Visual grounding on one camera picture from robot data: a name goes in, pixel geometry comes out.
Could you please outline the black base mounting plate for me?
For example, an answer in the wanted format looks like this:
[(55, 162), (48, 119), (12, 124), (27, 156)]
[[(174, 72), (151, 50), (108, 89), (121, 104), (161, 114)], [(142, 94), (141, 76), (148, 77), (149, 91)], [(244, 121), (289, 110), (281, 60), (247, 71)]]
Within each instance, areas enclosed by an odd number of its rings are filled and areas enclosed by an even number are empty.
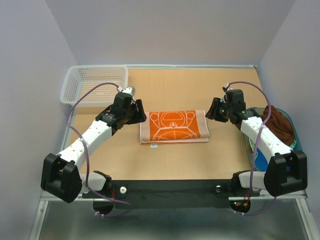
[(111, 188), (133, 209), (229, 208), (229, 198), (248, 194), (246, 188), (233, 188), (230, 179), (113, 180)]

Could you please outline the aluminium frame rail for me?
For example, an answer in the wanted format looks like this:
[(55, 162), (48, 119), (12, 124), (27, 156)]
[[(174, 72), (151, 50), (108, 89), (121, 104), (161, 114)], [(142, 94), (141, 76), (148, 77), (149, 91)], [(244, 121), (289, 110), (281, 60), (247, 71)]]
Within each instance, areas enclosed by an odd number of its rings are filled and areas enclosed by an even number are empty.
[(253, 170), (238, 171), (226, 179), (112, 180), (105, 176), (101, 190), (83, 189), (70, 197), (49, 190), (39, 203), (30, 238), (39, 239), (50, 201), (91, 200), (96, 214), (107, 218), (113, 209), (126, 215), (128, 208), (124, 203), (130, 203), (132, 209), (231, 208), (249, 215), (251, 199), (263, 194), (271, 198), (301, 196), (307, 188), (307, 157), (300, 142), (284, 153), (277, 150), (267, 156), (263, 145), (268, 138), (266, 131), (260, 133), (259, 145), (253, 149), (257, 134), (254, 131), (245, 136), (246, 158)]

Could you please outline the white perforated plastic basket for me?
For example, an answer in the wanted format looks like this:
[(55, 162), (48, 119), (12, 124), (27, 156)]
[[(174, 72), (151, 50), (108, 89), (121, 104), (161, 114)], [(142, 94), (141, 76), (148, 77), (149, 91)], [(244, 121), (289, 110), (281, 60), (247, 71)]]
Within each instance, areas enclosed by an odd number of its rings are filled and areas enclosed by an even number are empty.
[(106, 107), (113, 103), (117, 87), (128, 86), (128, 68), (125, 65), (76, 65), (68, 69), (60, 92), (60, 102), (74, 105), (89, 90), (89, 93), (77, 106)]

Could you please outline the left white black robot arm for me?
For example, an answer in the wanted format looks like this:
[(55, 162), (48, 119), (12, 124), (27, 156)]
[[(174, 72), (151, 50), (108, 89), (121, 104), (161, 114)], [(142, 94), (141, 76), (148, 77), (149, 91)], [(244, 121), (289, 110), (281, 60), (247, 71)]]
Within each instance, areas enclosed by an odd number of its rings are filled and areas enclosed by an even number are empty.
[(113, 104), (103, 110), (77, 140), (58, 154), (50, 153), (44, 158), (40, 181), (42, 190), (66, 203), (89, 191), (95, 191), (100, 197), (111, 193), (109, 175), (100, 171), (80, 174), (79, 169), (90, 154), (124, 125), (146, 121), (142, 100), (134, 100), (134, 94), (133, 87), (118, 92)]

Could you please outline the teal plastic tub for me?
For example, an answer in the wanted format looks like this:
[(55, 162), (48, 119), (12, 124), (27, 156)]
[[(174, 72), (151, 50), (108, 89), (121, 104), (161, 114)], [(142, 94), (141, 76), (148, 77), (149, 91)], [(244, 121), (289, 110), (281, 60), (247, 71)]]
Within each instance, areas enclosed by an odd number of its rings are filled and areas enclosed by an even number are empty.
[[(296, 129), (295, 129), (295, 126), (293, 124), (293, 121), (290, 117), (289, 114), (287, 114), (284, 110), (280, 109), (280, 108), (276, 108), (280, 113), (282, 113), (283, 117), (286, 118), (292, 128), (293, 128), (293, 134), (294, 134), (294, 141), (293, 143), (290, 145), (290, 147), (294, 150), (294, 151), (301, 151), (302, 150), (302, 146), (301, 146), (301, 143), (300, 143), (300, 140), (299, 140), (299, 137), (298, 137), (298, 134), (296, 132)], [(248, 161), (249, 161), (249, 164), (252, 165), (252, 158), (253, 158), (253, 153), (250, 146), (249, 146), (249, 137), (247, 137), (246, 135), (244, 136), (244, 141), (245, 141), (245, 145), (246, 145), (246, 151), (247, 151), (247, 156), (248, 156)]]

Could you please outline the orange Doraemon towel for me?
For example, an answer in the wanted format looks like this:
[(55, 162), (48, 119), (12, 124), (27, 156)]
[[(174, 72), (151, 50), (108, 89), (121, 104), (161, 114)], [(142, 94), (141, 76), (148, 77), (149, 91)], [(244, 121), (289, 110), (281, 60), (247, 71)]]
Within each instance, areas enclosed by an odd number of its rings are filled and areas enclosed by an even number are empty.
[(139, 125), (142, 145), (206, 143), (210, 133), (204, 110), (147, 112)]

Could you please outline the blue towel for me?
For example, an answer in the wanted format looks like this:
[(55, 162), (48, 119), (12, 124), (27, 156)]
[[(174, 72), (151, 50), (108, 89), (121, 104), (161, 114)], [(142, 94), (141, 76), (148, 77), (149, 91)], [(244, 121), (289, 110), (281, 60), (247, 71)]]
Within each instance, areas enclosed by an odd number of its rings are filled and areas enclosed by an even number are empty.
[(268, 162), (263, 153), (257, 149), (256, 158), (255, 158), (255, 168), (257, 171), (265, 172), (268, 168)]

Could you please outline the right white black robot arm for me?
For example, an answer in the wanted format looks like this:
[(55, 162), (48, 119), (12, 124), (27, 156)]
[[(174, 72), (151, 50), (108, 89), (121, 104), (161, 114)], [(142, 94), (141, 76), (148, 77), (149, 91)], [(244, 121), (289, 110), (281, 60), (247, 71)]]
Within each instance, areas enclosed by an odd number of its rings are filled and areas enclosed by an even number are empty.
[(246, 108), (242, 90), (227, 90), (223, 98), (215, 97), (205, 116), (218, 122), (231, 122), (249, 139), (257, 141), (255, 146), (267, 160), (266, 171), (234, 173), (230, 182), (233, 194), (242, 195), (253, 189), (265, 190), (278, 197), (307, 188), (306, 154), (284, 144), (263, 124), (253, 108)]

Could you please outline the brown towel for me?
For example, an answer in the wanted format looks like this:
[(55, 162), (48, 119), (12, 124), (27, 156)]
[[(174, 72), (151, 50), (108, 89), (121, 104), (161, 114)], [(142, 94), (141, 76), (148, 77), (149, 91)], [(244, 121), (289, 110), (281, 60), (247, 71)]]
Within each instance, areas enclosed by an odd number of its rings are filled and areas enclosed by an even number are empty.
[(279, 140), (290, 147), (295, 141), (295, 134), (292, 124), (273, 105), (270, 107), (270, 118), (265, 125)]

